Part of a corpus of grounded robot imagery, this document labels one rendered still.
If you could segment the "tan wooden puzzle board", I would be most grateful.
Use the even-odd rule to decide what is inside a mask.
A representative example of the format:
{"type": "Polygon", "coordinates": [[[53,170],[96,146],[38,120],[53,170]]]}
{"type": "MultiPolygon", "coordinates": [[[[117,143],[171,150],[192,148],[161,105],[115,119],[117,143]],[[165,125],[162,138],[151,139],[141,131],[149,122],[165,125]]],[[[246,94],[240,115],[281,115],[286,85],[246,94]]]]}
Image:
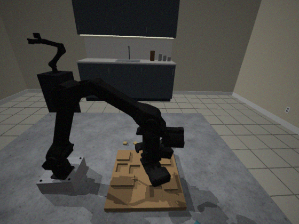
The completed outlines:
{"type": "Polygon", "coordinates": [[[140,159],[143,150],[118,150],[104,206],[105,212],[186,211],[174,154],[161,158],[169,182],[153,187],[140,159]]]}

